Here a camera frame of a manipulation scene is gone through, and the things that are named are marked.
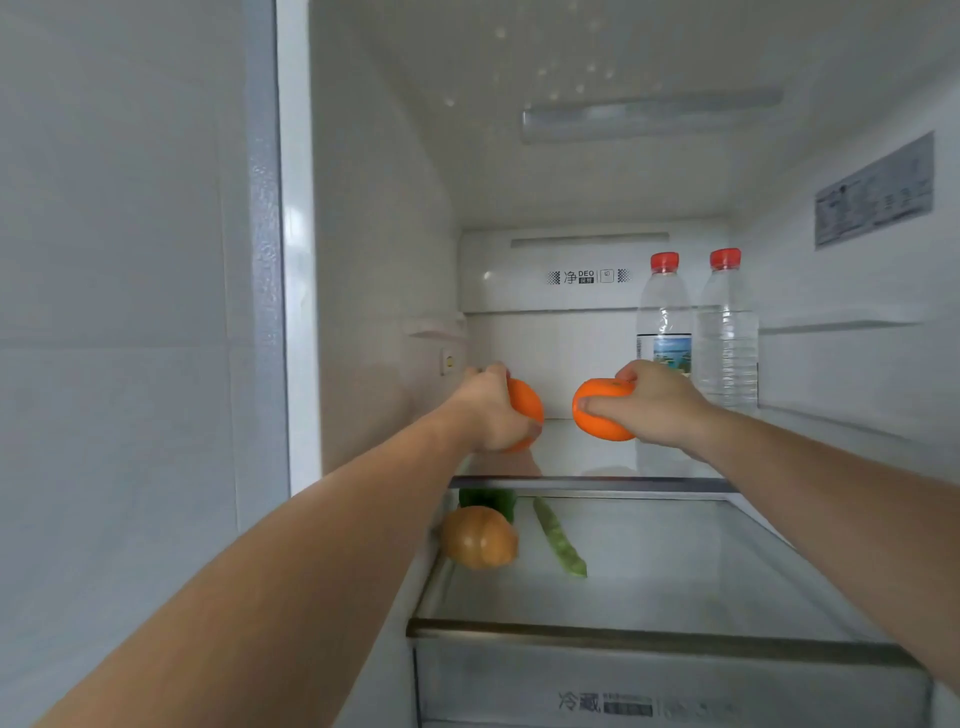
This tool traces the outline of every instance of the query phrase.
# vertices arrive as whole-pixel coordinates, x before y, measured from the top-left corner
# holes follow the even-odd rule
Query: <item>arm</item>
[[[457,466],[539,427],[506,370],[277,508],[204,567],[38,728],[329,725]]]
[[[686,450],[740,490],[854,604],[960,691],[960,488],[707,403],[652,362],[625,398],[582,405]]]

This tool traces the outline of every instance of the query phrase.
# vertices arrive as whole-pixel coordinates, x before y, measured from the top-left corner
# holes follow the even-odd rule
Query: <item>green pea pod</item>
[[[540,528],[543,529],[543,535],[546,536],[547,543],[557,554],[557,559],[560,561],[560,565],[564,567],[564,571],[574,576],[587,578],[587,562],[580,558],[577,549],[566,538],[564,527],[560,525],[557,514],[539,496],[534,498],[534,512],[537,514],[537,520],[540,522]]]
[[[502,514],[507,523],[514,522],[516,493],[506,488],[461,488],[460,507],[484,505]]]

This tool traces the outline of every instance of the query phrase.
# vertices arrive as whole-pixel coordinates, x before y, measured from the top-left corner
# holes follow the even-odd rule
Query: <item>person's right arm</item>
[[[689,380],[635,361],[625,398],[582,400],[640,440],[709,463],[817,569],[960,692],[960,487],[709,404]]]

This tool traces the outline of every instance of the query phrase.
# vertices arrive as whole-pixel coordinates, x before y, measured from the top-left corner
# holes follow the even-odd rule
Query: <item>bottle label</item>
[[[658,361],[690,376],[692,337],[688,333],[638,334],[636,358]]]

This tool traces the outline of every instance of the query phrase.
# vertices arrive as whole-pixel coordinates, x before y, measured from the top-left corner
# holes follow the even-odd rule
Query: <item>water bottle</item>
[[[710,268],[697,306],[693,379],[714,404],[755,414],[759,321],[740,275],[740,250],[713,251]]]
[[[677,275],[679,267],[676,253],[650,258],[652,275],[636,313],[636,358],[658,361],[690,376],[693,315],[686,286]]]

